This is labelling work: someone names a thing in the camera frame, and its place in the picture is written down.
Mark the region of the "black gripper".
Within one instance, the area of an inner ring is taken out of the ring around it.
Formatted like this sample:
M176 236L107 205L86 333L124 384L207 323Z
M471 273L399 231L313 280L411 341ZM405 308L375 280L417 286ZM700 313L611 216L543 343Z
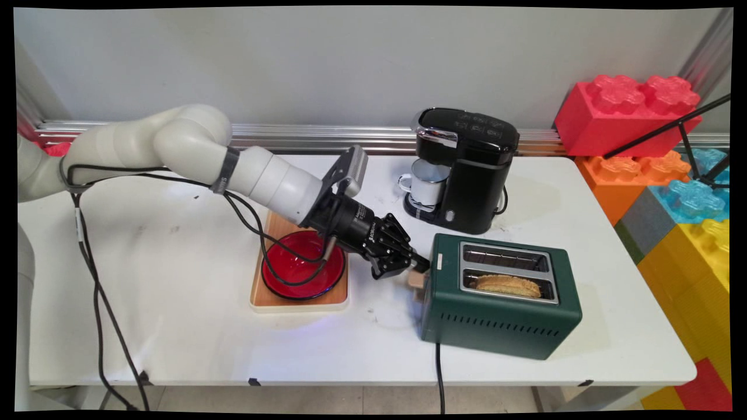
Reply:
M346 195L323 195L310 208L303 226L312 227L324 237L336 237L338 246L348 253L370 258L375 280L397 276L407 269L426 273L431 267L430 260L409 244L409 235L392 213L381 219Z

